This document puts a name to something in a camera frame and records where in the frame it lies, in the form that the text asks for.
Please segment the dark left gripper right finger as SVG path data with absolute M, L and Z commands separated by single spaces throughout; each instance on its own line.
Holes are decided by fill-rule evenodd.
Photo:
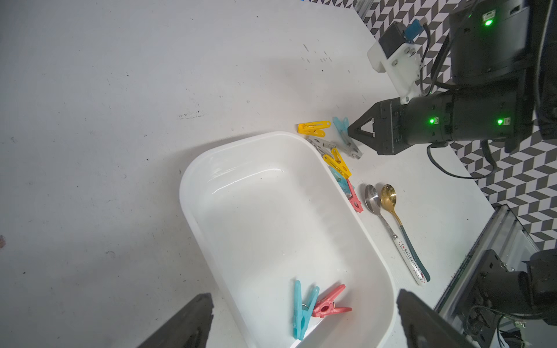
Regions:
M 400 290 L 397 308 L 408 347 L 474 347 L 413 292 Z

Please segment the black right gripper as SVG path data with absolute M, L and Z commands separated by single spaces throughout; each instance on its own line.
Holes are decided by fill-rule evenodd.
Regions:
M 349 125 L 348 135 L 378 155 L 397 155 L 411 147 L 401 133 L 401 111 L 399 98 L 379 101 Z

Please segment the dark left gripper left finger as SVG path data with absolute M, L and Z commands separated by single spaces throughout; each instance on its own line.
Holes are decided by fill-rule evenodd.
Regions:
M 213 308 L 210 293 L 198 294 L 139 347 L 206 347 Z

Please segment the teal clothespin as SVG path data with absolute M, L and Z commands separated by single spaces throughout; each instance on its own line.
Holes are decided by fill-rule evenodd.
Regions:
M 352 197 L 352 194 L 350 192 L 350 188 L 347 182 L 347 179 L 344 178 L 342 176 L 341 173 L 339 173 L 336 169 L 329 167 L 335 181 L 339 184 L 341 190 L 343 191 L 343 193 L 345 194 L 345 196 L 350 199 Z
M 333 117 L 332 121 L 333 121 L 333 124 L 334 124 L 335 128 L 339 132 L 340 137 L 342 138 L 343 142 L 345 143 L 345 145 L 350 146 L 351 139 L 348 136 L 348 127 L 350 125 L 350 122 L 349 122 L 348 118 L 345 117 L 344 119 L 341 120 L 338 117 Z
M 294 315 L 293 315 L 293 337 L 303 341 L 308 330 L 310 318 L 319 297 L 320 288 L 313 287 L 309 295 L 308 303 L 305 304 L 302 298 L 301 282 L 294 282 Z

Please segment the grey clothespin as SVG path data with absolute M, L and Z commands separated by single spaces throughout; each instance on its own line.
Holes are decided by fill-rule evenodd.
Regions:
M 314 148 L 318 151 L 320 156 L 323 157 L 324 155 L 329 155 L 330 157 L 333 157 L 332 149 L 335 149 L 337 147 L 335 143 L 315 136 L 307 136 L 306 140 L 312 146 L 314 146 Z
M 360 149 L 358 149 L 358 147 L 353 143 L 353 142 L 349 142 L 348 144 L 342 144 L 339 145 L 339 148 L 344 151 L 347 155 L 349 155 L 350 157 L 354 158 L 354 159 L 361 159 L 363 153 L 361 152 Z

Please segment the yellow clothespin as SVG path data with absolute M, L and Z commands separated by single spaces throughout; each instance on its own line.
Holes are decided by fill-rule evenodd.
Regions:
M 297 125 L 297 133 L 305 136 L 324 138 L 326 136 L 325 129 L 328 129 L 330 127 L 331 122 L 328 120 L 316 121 L 311 123 L 300 123 Z
M 352 173 L 336 147 L 331 149 L 330 155 L 325 154 L 322 158 L 327 165 L 335 169 L 343 178 L 348 179 L 351 177 Z

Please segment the red clothespin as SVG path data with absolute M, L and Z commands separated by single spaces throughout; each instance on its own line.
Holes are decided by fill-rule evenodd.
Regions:
M 336 298 L 346 289 L 345 284 L 341 284 L 325 297 L 317 301 L 313 308 L 312 316 L 314 318 L 325 318 L 326 316 L 348 313 L 352 311 L 352 307 L 338 307 L 335 303 Z
M 353 209 L 357 212 L 357 213 L 362 213 L 364 211 L 364 209 L 362 208 L 362 204 L 361 201 L 359 200 L 357 194 L 355 193 L 354 188 L 352 187 L 352 184 L 350 182 L 349 179 L 346 179 L 347 181 L 347 185 L 348 188 L 350 190 L 350 198 L 349 198 L 349 202 L 351 203 Z

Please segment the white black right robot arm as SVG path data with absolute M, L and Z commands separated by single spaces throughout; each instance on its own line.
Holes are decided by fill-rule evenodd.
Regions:
M 503 142 L 510 152 L 534 121 L 544 139 L 555 139 L 555 1 L 464 1 L 448 25 L 430 73 L 416 39 L 432 27 L 424 20 L 388 27 L 368 58 L 397 97 L 374 104 L 348 135 L 379 155 L 475 140 Z

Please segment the white plastic storage box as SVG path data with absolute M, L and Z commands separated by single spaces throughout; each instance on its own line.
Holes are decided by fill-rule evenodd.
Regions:
M 273 132 L 192 161 L 181 209 L 248 347 L 385 347 L 397 317 L 393 277 L 318 152 Z M 293 336 L 294 284 L 308 300 L 344 285 L 349 313 Z

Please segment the silver spoon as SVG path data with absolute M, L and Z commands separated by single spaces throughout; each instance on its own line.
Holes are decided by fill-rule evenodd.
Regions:
M 390 235 L 390 239 L 395 245 L 404 263 L 406 264 L 406 267 L 409 270 L 410 274 L 413 276 L 414 281 L 416 281 L 418 285 L 426 284 L 425 275 L 423 274 L 416 261 L 413 259 L 407 246 L 405 245 L 403 240 L 399 238 L 398 235 L 392 230 L 389 223 L 387 223 L 385 218 L 382 216 L 379 193 L 373 185 L 366 185 L 364 189 L 364 200 L 368 209 L 381 220 L 381 223 L 386 228 L 387 232 Z

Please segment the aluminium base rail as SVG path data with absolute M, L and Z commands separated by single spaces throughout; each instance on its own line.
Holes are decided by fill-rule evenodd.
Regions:
M 556 327 L 556 250 L 499 205 L 435 307 L 473 347 L 536 347 Z

